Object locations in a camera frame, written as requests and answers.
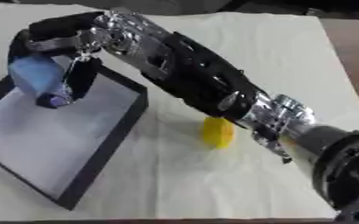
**black box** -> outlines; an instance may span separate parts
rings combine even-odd
[[[145,87],[105,66],[99,74],[84,99],[59,109],[35,106],[10,76],[0,80],[0,166],[69,210],[148,107]]]

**white paper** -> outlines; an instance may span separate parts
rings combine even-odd
[[[41,18],[83,11],[91,9],[1,4],[0,27],[7,29],[0,29],[0,76],[17,31]],[[359,97],[316,17],[220,13],[151,19],[210,47],[268,93],[305,103],[320,121],[359,130]],[[148,87],[149,109],[73,212],[0,171],[0,220],[334,216],[295,164],[282,165],[247,130],[237,128],[227,149],[207,150],[197,136],[202,113],[113,56],[100,57]]]
[[[0,163],[57,199],[137,95],[98,75],[85,98],[49,109],[15,88],[0,101]]]

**yellow ball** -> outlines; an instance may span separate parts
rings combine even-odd
[[[207,117],[201,130],[204,143],[217,149],[229,146],[234,137],[234,124],[224,118]]]

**robotic arm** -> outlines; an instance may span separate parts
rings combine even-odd
[[[12,42],[10,74],[38,105],[57,108],[87,93],[101,65],[93,53],[100,49],[185,104],[251,130],[258,143],[286,162],[292,159],[311,178],[316,192],[340,211],[338,221],[359,222],[359,131],[318,124],[307,106],[286,95],[271,98],[205,46],[134,12],[114,9],[31,24]],[[52,59],[64,56],[70,61],[65,73],[41,88],[25,85],[23,63],[58,65]]]

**white sheet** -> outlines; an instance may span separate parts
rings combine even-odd
[[[13,35],[29,23],[91,9],[0,4],[0,78]],[[290,95],[319,120],[359,129],[359,98],[315,17],[221,13],[151,17],[219,53],[269,93]],[[38,196],[0,169],[0,220],[94,218],[332,217],[294,164],[236,129],[225,150],[197,133],[204,115],[159,90],[105,52],[105,64],[148,87],[150,107],[75,211]]]

